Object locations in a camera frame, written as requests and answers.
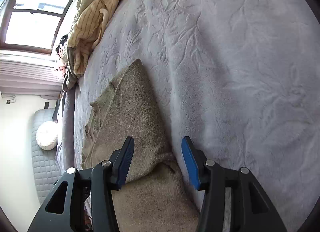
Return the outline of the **lavender embossed bed blanket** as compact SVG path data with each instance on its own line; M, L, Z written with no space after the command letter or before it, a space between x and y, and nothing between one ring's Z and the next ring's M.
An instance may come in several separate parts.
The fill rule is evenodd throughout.
M288 231L319 198L319 0L121 0L75 86L75 165L90 103L140 59L179 163L189 136L249 168Z

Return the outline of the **grey quilted headboard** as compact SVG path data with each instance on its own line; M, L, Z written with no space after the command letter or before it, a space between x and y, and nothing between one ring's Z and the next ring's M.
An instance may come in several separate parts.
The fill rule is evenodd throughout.
M39 203L42 204L61 177L59 167L55 162L56 148L45 151L36 142L36 132L40 125L46 121L52 121L54 109L41 109L35 112L31 126L31 159L35 188Z

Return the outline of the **olive brown knit sweater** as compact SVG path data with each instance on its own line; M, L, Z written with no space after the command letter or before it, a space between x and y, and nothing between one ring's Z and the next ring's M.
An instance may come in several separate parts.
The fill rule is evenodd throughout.
M94 167L135 142L126 183L112 194L120 231L195 231L199 213L187 196L148 74L140 60L119 72L91 103L82 167Z

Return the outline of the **white round cushion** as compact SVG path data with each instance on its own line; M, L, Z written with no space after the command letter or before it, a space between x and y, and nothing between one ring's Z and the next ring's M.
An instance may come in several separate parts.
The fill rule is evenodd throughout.
M58 126L54 121L43 122L36 132L36 142L45 151L50 151L57 146Z

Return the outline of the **cream striped garment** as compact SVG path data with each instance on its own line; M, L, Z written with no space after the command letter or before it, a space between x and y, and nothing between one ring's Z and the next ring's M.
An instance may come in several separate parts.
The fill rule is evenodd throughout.
M94 0L74 22L67 48L74 48L74 73L83 76L90 54L103 37L120 0Z

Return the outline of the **wooden framed window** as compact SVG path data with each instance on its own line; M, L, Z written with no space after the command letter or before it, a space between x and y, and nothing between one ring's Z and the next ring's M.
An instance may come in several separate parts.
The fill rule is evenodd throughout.
M49 55L74 0L8 0L1 49Z

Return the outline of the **grey pleated curtain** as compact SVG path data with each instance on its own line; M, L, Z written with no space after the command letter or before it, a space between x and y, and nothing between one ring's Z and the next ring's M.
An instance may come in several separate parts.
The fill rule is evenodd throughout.
M52 56L1 50L1 93L58 97L63 75Z

